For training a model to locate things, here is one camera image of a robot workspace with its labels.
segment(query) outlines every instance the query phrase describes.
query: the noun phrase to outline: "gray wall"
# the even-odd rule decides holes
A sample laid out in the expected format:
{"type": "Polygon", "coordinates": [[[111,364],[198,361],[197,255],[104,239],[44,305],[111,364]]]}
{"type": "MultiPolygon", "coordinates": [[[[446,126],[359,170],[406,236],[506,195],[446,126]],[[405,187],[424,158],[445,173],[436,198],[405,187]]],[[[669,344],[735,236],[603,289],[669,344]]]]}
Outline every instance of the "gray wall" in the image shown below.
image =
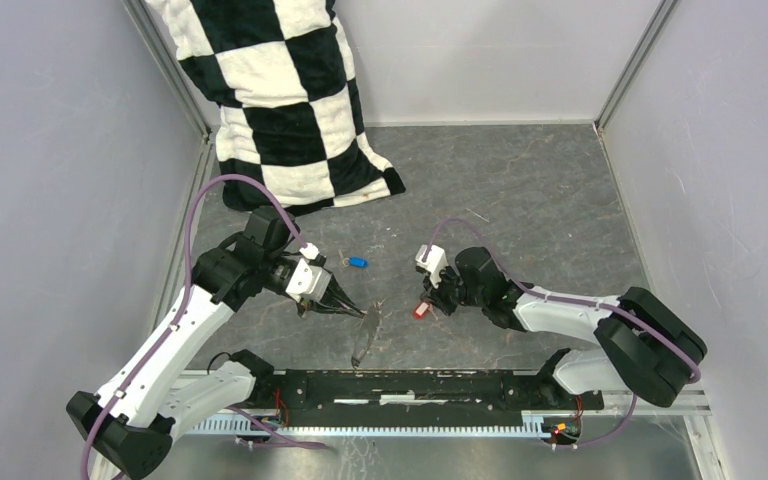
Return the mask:
{"type": "Polygon", "coordinates": [[[198,135],[119,2],[0,0],[0,478],[76,478],[65,413],[136,350],[198,135]]]}
{"type": "Polygon", "coordinates": [[[336,10],[367,123],[587,122],[658,1],[338,0],[336,10]]]}
{"type": "Polygon", "coordinates": [[[768,478],[768,2],[680,3],[607,147],[658,293],[710,347],[734,478],[768,478]]]}

